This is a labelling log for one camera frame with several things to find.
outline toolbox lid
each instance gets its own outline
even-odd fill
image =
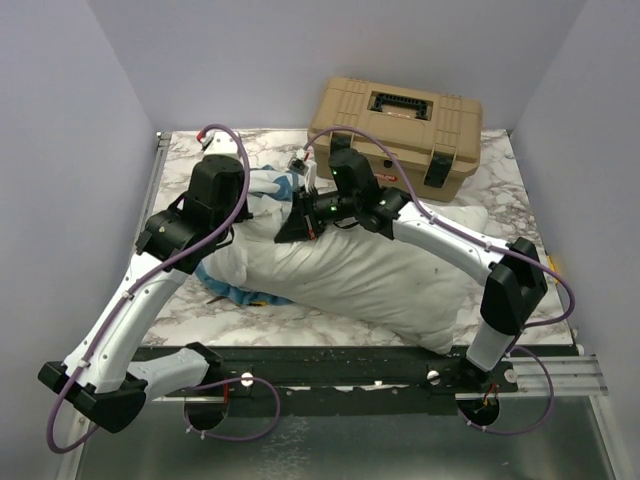
[[[452,158],[449,175],[466,177],[480,162],[482,105],[477,100],[333,77],[308,133],[342,125],[370,133],[407,168],[425,170],[437,153]],[[332,135],[316,140],[315,147],[330,148]],[[350,132],[344,135],[363,154],[384,157],[368,139]]]

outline reflective floor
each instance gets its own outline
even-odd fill
[[[496,428],[535,421],[544,399],[503,400]],[[229,419],[227,434],[257,431],[268,419]],[[154,402],[125,431],[98,432],[77,479],[613,479],[587,398],[561,398],[537,431],[500,437],[459,417],[427,415],[283,418],[251,443],[185,434],[180,402]]]

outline red label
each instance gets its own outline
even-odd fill
[[[398,177],[394,177],[393,175],[389,175],[387,173],[374,173],[376,177],[380,180],[386,180],[387,182],[397,182]]]

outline white cylinder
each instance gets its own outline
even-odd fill
[[[481,322],[478,333],[467,350],[467,360],[488,372],[500,361],[514,338],[514,335],[505,335]]]

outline white cloth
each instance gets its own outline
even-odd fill
[[[264,178],[254,182],[262,175],[252,172],[254,194],[273,190]],[[314,241],[275,244],[291,203],[250,195],[249,207],[254,218],[235,225],[232,245],[203,260],[212,278],[385,326],[436,353],[450,350],[457,312],[472,281],[465,273],[359,226],[330,227]],[[483,207],[430,207],[473,230],[486,226]]]

